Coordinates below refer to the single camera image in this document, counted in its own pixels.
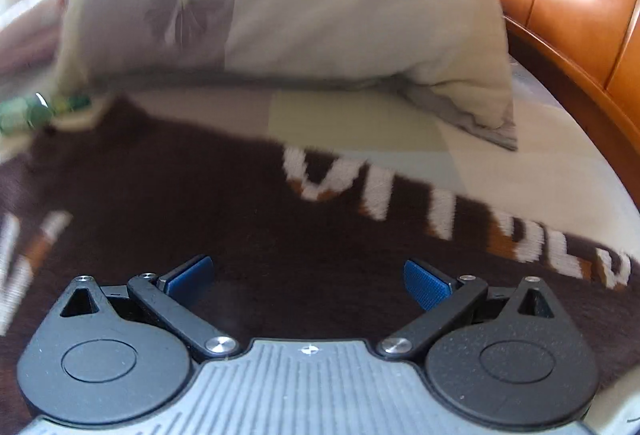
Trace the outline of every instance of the wooden headboard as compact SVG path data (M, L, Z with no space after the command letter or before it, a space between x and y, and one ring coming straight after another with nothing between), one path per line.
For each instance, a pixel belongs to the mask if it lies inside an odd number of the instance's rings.
M572 114L640 207L640 0L501 0L510 52Z

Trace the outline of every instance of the blue gripper pad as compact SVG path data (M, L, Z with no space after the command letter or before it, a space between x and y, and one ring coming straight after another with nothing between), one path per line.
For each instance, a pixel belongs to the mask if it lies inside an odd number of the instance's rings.
M169 280L164 293L180 305L188 307L196 301L200 291L211 285L213 273L213 261L209 256L205 256Z
M404 264L404 287L424 310L433 309L452 294L449 285L411 260Z

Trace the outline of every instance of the floral pattern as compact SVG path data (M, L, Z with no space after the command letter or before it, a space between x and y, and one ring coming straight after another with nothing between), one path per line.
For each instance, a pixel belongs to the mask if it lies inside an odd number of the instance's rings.
M145 21L152 35L180 49L197 43L209 21L220 14L226 0L151 0Z

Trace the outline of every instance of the silver bolt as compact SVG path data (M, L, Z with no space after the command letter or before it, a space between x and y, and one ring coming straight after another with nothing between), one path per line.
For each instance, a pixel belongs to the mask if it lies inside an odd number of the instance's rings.
M406 354L413 348L411 341L406 338L386 338L380 341L379 352L385 354Z
M204 347L213 354L228 354L233 352L237 346L238 342L228 336L216 336L204 344Z

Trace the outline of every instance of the pillowcase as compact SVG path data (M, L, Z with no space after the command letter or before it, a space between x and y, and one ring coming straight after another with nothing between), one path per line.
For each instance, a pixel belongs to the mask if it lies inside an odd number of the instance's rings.
M500 131L511 75L498 0L72 0L60 91L157 66L343 81L400 74L415 104L438 112L444 101L445 119L515 146Z

